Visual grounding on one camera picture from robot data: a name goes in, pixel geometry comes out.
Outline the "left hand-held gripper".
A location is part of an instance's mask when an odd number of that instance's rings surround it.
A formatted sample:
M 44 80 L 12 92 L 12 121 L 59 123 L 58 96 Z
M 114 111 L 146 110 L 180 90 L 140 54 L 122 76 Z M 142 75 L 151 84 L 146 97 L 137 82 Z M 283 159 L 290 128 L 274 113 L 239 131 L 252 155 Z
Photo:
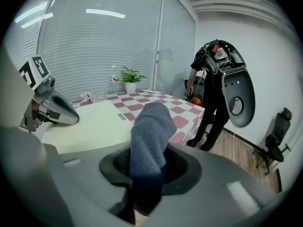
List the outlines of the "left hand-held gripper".
M 55 78 L 51 76 L 42 56 L 29 56 L 19 73 L 34 92 L 20 123 L 21 128 L 35 132 L 42 122 L 74 125 L 79 121 L 80 117 L 72 105 L 60 93 L 54 91 Z M 48 96 L 47 109 L 43 103 Z

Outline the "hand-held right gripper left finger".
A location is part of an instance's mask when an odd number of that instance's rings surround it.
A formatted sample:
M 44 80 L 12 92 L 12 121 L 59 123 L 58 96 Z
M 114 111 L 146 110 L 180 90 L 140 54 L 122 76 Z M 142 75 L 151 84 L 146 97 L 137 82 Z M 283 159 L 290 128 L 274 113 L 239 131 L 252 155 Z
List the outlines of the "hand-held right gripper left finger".
M 18 128 L 0 130 L 0 166 L 22 205 L 47 227 L 131 227 L 133 205 L 100 166 L 105 148 L 59 154 Z

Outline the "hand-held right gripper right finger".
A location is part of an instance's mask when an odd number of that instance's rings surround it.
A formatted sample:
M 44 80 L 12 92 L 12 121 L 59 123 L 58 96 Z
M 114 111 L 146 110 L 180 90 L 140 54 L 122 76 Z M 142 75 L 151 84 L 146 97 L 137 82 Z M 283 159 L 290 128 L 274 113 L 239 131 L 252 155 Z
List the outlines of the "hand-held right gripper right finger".
M 258 227 L 282 197 L 231 160 L 173 144 L 202 167 L 198 183 L 187 193 L 162 197 L 144 227 Z

